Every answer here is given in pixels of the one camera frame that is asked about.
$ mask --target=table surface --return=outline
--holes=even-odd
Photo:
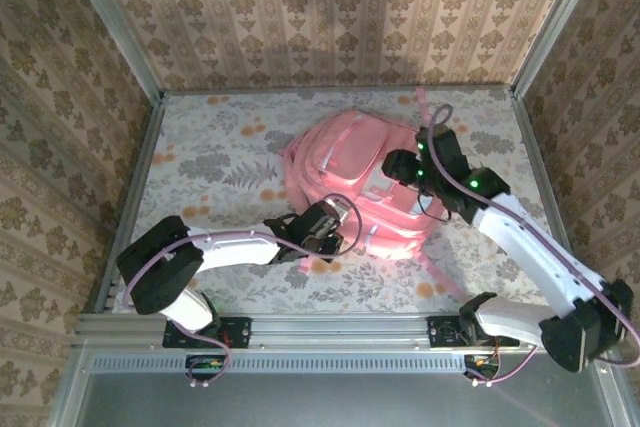
[[[450,126],[474,166],[493,168],[548,230],[538,188],[506,89],[427,91],[431,106],[454,107]],[[260,224],[291,211],[278,152],[316,122],[348,109],[420,125],[411,88],[169,95],[133,240],[167,215],[223,230]],[[455,218],[424,251],[471,294],[493,291],[543,302],[535,284],[492,241]],[[122,306],[120,280],[113,312]],[[199,274],[192,286],[222,313],[413,313],[451,311],[458,302],[415,261],[348,254],[332,264],[231,266]]]

